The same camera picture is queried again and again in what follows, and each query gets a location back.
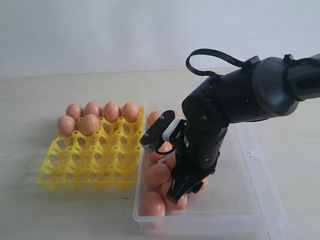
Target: yellow plastic egg tray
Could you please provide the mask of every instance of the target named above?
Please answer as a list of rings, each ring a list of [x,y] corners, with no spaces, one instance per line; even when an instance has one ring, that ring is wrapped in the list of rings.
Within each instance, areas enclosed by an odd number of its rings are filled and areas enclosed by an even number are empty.
[[[144,110],[140,108],[140,117],[135,122],[124,117],[108,122],[100,117],[100,129],[91,136],[81,133],[83,118],[79,118],[77,131],[68,137],[59,134],[53,140],[36,183],[48,189],[61,185],[80,189],[88,184],[101,189],[115,184],[125,189],[135,184]]]

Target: transparent plastic box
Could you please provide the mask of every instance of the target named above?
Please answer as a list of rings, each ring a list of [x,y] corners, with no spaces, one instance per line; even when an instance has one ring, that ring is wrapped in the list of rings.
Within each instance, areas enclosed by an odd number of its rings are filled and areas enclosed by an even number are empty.
[[[181,111],[178,102],[146,102],[144,122],[155,110]],[[152,164],[141,151],[133,218],[143,232],[196,236],[252,235],[246,239],[283,240],[290,229],[281,200],[268,172],[250,123],[232,124],[220,149],[216,171],[208,186],[189,194],[187,207],[166,211],[164,217],[140,216],[148,189],[145,174]],[[162,222],[156,229],[150,222]]]

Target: white wall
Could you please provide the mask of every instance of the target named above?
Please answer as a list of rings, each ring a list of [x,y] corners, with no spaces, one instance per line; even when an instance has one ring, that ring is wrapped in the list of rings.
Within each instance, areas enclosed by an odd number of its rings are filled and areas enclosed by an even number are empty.
[[[320,1],[0,0],[2,77],[183,69],[197,48],[314,55]]]

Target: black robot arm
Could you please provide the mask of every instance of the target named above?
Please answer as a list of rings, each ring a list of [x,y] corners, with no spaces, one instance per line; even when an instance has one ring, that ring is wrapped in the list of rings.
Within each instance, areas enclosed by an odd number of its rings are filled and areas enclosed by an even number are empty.
[[[194,55],[218,57],[240,69],[226,75],[200,71],[190,65]],[[177,163],[167,192],[173,203],[185,193],[198,192],[202,180],[215,172],[229,124],[287,116],[299,102],[320,97],[320,54],[299,60],[290,54],[283,59],[255,56],[242,62],[217,50],[198,49],[186,66],[209,76],[182,102],[186,120],[168,110],[140,140],[148,152],[164,141],[174,145]]]

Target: table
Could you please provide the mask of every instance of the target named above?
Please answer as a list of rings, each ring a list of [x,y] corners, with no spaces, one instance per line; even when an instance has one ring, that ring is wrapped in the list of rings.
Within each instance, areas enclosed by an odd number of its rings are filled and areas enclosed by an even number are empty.
[[[134,187],[51,191],[36,175],[70,103],[182,101],[203,80],[187,70],[0,78],[0,239],[162,239],[138,233]],[[252,123],[291,222],[289,240],[320,238],[319,106],[309,100],[291,116]]]

